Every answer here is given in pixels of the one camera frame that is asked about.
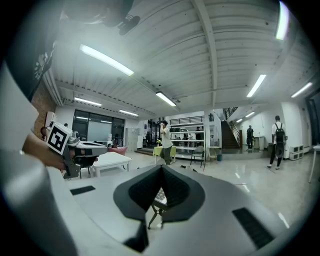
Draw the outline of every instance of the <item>shiny floor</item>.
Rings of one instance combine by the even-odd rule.
[[[130,168],[137,169],[154,165],[154,156],[140,153],[127,153],[132,158]],[[208,162],[200,168],[200,162],[192,163],[192,168],[198,173],[225,180],[239,186],[256,200],[263,203],[276,215],[278,215],[287,227],[308,212],[313,206],[315,199],[319,196],[320,182],[320,154],[316,156],[314,172],[311,183],[308,183],[313,153],[306,154],[302,159],[296,161],[282,161],[280,169],[268,169],[268,158],[257,158],[250,160],[224,160],[221,162]],[[164,164],[163,159],[157,157],[157,164]],[[171,166],[180,168],[181,165],[190,165],[190,161],[177,159]],[[114,175],[123,172],[123,169],[115,168],[101,172],[101,176]],[[83,170],[82,178],[86,179],[88,172]],[[149,223],[153,216],[150,208],[146,213],[146,221]],[[152,241],[160,230],[157,225],[161,223],[158,215],[148,230],[149,240]]]

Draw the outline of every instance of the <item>ceiling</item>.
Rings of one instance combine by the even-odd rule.
[[[53,74],[66,104],[125,110],[151,119],[208,108],[290,100],[319,69],[319,59],[294,17],[285,40],[275,37],[279,3],[266,0],[139,0],[126,35],[102,23],[60,21]],[[82,53],[87,45],[125,65],[127,76]],[[259,75],[266,79],[247,94]],[[161,91],[172,107],[156,96]],[[101,107],[75,102],[80,97]]]

